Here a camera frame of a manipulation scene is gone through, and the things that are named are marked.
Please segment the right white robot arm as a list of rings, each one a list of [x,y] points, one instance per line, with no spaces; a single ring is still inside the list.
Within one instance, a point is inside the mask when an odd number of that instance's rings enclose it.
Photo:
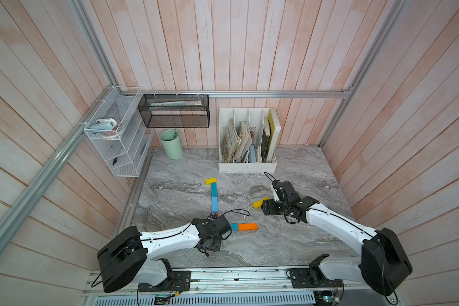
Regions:
[[[291,277],[303,286],[322,287],[340,280],[367,284],[388,297],[412,274],[413,267],[397,235],[390,229],[376,230],[352,221],[311,197],[300,197],[288,181],[272,181],[273,200],[265,200],[265,215],[283,215],[289,224],[300,222],[325,230],[346,243],[357,256],[318,256],[308,269],[291,269]]]

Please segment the small yellow wooden block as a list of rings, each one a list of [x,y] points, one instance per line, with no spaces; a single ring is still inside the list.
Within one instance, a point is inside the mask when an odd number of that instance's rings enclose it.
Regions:
[[[205,180],[205,184],[206,185],[211,185],[213,183],[216,183],[217,182],[217,179],[216,178],[208,178]]]

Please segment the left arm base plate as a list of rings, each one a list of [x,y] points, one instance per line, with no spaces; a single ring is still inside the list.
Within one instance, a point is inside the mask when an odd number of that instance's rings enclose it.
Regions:
[[[191,271],[181,270],[174,271],[172,275],[169,275],[163,282],[156,286],[152,286],[148,283],[139,283],[138,291],[141,293],[145,292],[185,292],[189,291],[191,286]]]

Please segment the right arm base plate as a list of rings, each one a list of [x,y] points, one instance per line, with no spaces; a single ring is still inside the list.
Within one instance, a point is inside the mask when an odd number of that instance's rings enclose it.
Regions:
[[[318,269],[300,268],[288,269],[286,271],[288,279],[291,280],[294,289],[304,288],[342,288],[343,281],[340,279],[327,279]]]

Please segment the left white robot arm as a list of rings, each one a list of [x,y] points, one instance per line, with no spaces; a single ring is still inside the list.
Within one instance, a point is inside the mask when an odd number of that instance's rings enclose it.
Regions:
[[[140,232],[130,226],[98,251],[100,273],[91,286],[101,284],[105,293],[113,293],[131,283],[153,287],[167,284],[175,276],[163,255],[183,249],[218,252],[231,233],[232,227],[223,215],[195,218],[178,228],[158,232]]]

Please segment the light blue wooden block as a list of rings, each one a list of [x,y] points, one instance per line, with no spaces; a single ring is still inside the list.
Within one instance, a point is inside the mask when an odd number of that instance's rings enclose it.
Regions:
[[[212,213],[217,214],[218,212],[218,198],[214,196],[212,197]]]

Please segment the long yellow wooden block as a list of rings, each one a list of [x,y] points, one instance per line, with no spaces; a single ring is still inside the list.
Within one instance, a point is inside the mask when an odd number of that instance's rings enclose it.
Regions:
[[[252,206],[255,209],[260,209],[266,201],[269,201],[269,198],[264,198],[262,200],[256,201],[252,204]]]

